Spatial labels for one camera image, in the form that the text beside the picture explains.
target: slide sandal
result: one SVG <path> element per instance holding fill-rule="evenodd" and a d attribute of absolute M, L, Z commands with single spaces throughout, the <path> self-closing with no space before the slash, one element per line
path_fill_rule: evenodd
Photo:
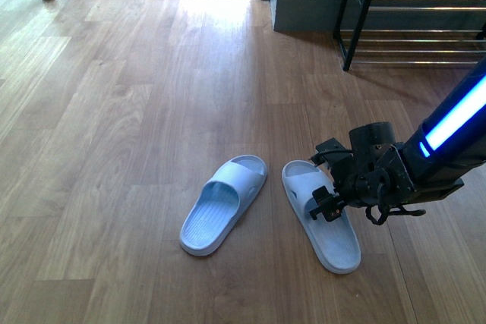
<path fill-rule="evenodd" d="M 195 256 L 214 252 L 250 206 L 266 178 L 267 166 L 256 156 L 238 156 L 221 166 L 204 185 L 182 226 L 182 248 Z"/>
<path fill-rule="evenodd" d="M 334 191 L 330 179 L 309 162 L 292 161 L 282 170 L 282 182 L 320 263 L 339 274 L 357 269 L 361 262 L 361 249 L 346 211 L 332 222 L 327 222 L 322 214 L 317 216 L 317 220 L 312 220 L 309 214 L 309 210 L 317 206 L 312 197 L 314 190 L 325 185 L 330 193 Z"/>

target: metal shoe rack shelf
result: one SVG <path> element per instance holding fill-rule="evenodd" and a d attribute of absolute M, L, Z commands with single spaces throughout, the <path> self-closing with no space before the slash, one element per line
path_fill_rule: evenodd
<path fill-rule="evenodd" d="M 333 32 L 344 71 L 355 63 L 475 64 L 486 55 L 486 24 L 477 30 L 364 30 L 369 11 L 479 13 L 486 20 L 486 0 L 356 0 L 360 11 L 354 30 L 343 30 L 348 0 L 342 0 Z"/>

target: slipper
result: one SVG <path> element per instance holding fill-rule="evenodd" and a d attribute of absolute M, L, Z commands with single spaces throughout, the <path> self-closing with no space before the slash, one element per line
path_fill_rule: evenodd
<path fill-rule="evenodd" d="M 204 185 L 182 226 L 182 248 L 195 256 L 214 252 L 250 206 L 266 178 L 267 166 L 256 156 L 238 156 L 221 166 Z"/>
<path fill-rule="evenodd" d="M 320 263 L 339 274 L 357 269 L 361 262 L 361 249 L 346 211 L 343 210 L 341 217 L 332 222 L 327 222 L 322 214 L 317 215 L 317 220 L 312 220 L 309 214 L 317 206 L 312 192 L 325 185 L 332 193 L 331 180 L 309 162 L 292 161 L 283 168 L 282 181 Z"/>

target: robotic arm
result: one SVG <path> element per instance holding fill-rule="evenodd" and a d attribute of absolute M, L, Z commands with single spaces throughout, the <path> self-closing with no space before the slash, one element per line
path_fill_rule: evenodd
<path fill-rule="evenodd" d="M 444 199 L 464 185 L 461 176 L 486 162 L 486 58 L 406 142 L 397 143 L 386 122 L 353 129 L 349 139 L 352 149 L 332 138 L 317 145 L 310 158 L 334 179 L 334 191 L 313 192 L 313 219 L 322 213 L 331 222 L 345 206 L 365 207 L 375 225 L 389 215 L 425 214 L 405 205 Z M 371 213 L 374 206 L 378 219 Z"/>

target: black metal frame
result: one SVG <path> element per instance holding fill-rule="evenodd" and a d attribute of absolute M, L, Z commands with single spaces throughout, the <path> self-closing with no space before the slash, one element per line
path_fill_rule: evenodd
<path fill-rule="evenodd" d="M 359 14 L 359 18 L 355 30 L 352 34 L 349 49 L 346 49 L 341 37 L 341 23 L 342 23 L 342 19 L 344 18 L 344 12 L 346 11 L 348 0 L 341 0 L 341 6 L 339 8 L 339 13 L 336 20 L 336 26 L 334 27 L 334 32 L 333 32 L 333 37 L 334 39 L 337 39 L 337 42 L 339 43 L 339 48 L 341 49 L 342 58 L 344 61 L 344 65 L 342 66 L 342 69 L 344 71 L 349 70 L 349 67 L 351 66 L 352 58 L 355 55 L 356 46 L 358 45 L 359 37 L 363 30 L 363 26 L 365 25 L 366 16 L 368 15 L 368 10 L 371 4 L 371 0 L 356 0 L 356 1 L 359 3 L 361 7 L 361 11 Z"/>

